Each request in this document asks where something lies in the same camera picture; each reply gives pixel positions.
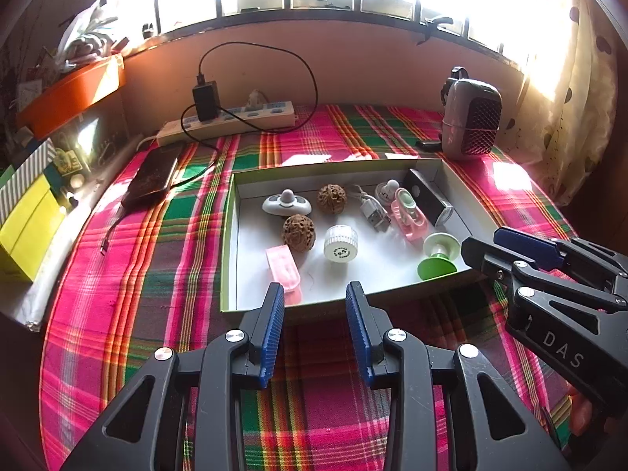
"table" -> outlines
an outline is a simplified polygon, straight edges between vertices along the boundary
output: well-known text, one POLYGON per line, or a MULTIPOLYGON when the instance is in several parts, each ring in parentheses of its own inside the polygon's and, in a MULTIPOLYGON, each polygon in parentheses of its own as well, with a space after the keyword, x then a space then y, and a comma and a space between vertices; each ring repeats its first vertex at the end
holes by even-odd
MULTIPOLYGON (((303 118, 309 110, 298 108, 298 114, 303 118)), ((100 242, 145 156, 138 153, 81 231, 51 312, 40 379, 41 428, 50 471, 60 468, 155 348, 197 349, 228 329, 218 303, 219 256, 232 171, 417 157, 416 138, 433 139, 441 119, 435 112, 392 106, 325 105, 292 133, 220 138, 222 153, 212 172, 176 188, 153 209, 125 218, 103 257, 100 242)), ((205 147, 190 145, 177 180, 201 171, 210 154, 205 147)), ((497 224, 545 237, 574 235, 545 194, 497 148, 482 159, 451 167, 497 224)), ((570 405, 564 380, 505 332, 506 306, 501 288, 483 281, 406 303, 389 314, 393 324, 429 345, 454 349, 463 341, 474 343, 538 420, 541 406, 551 411, 564 437, 570 405)), ((438 390, 435 395, 443 464, 444 407, 438 390)), ((346 321, 285 328, 268 389, 243 397, 247 465, 253 470, 381 469, 388 409, 389 392, 370 391, 359 378, 346 321)), ((191 455, 190 440, 184 449, 191 455)))

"striped box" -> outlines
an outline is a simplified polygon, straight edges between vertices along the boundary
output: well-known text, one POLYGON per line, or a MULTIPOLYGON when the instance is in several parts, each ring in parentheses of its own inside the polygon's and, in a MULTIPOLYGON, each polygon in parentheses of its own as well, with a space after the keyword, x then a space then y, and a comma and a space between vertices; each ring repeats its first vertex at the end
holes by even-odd
POLYGON ((26 190, 56 156, 57 151, 52 140, 47 139, 26 158, 7 183, 0 188, 0 226, 4 224, 26 190))

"orange shelf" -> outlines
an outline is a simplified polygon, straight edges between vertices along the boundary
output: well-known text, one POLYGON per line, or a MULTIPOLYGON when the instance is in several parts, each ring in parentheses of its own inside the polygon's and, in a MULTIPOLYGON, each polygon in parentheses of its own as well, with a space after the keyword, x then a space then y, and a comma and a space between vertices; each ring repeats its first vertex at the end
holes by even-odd
POLYGON ((17 114, 17 127, 24 125, 38 140, 85 111, 92 104, 123 86, 124 61, 114 55, 80 68, 57 81, 17 114))

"white power strip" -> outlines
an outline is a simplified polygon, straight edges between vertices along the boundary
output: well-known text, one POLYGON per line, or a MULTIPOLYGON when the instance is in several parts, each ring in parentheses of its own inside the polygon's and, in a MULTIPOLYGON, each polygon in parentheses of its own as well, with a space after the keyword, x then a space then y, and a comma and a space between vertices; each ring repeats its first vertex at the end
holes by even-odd
MULTIPOLYGON (((262 129, 292 127, 296 121, 294 106, 290 101, 268 103, 265 104, 262 109, 254 111, 247 111, 245 106, 241 108, 230 108, 229 111, 262 129)), ((238 119, 235 119, 223 111, 221 111, 219 117, 208 122, 200 122, 196 115, 194 117, 188 117, 187 119, 183 119, 183 125, 186 131, 199 140, 207 140, 217 138, 218 136, 226 136, 228 134, 246 131, 255 131, 251 126, 240 122, 238 119)), ((164 124, 157 133, 157 143, 160 147, 177 141, 191 141, 183 130, 181 130, 181 122, 179 120, 164 124)))

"power adapter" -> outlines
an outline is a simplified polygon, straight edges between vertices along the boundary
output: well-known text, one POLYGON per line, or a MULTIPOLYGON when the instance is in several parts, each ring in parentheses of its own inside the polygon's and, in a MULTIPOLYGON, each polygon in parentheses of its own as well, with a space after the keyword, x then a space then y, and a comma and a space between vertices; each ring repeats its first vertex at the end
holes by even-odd
POLYGON ((197 78, 199 84, 192 89, 194 105, 201 122, 217 118, 221 114, 221 100, 218 97, 218 85, 215 81, 205 82, 205 78, 197 78))

